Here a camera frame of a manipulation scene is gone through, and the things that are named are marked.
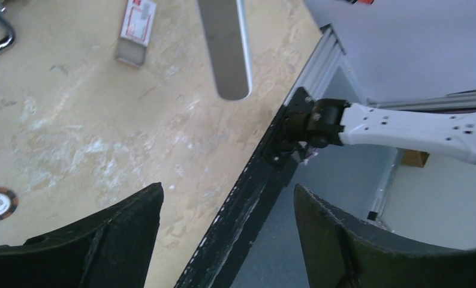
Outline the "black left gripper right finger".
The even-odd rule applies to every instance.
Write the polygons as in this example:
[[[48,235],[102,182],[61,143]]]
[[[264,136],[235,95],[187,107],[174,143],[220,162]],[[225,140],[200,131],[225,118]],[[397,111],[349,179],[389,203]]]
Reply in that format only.
[[[296,185],[294,211],[311,287],[476,287],[476,249],[415,241]]]

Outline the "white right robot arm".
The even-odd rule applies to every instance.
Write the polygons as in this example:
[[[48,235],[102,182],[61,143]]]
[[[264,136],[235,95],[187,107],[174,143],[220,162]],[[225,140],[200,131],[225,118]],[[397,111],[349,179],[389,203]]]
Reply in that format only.
[[[442,154],[476,165],[476,112],[387,110],[323,98],[310,112],[287,116],[283,132],[290,141],[314,148],[382,145]]]

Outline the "light blue stapler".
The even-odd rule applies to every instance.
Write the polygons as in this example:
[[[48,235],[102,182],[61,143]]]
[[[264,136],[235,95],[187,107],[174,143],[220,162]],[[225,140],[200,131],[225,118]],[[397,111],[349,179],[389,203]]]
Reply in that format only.
[[[242,100],[252,92],[252,56],[249,48],[245,2],[197,2],[218,95]]]

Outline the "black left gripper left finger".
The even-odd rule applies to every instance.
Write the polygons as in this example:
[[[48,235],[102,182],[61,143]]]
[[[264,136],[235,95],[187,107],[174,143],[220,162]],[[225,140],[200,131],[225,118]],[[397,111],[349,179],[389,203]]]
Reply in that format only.
[[[0,287],[143,287],[164,191],[126,199],[18,246],[0,246]]]

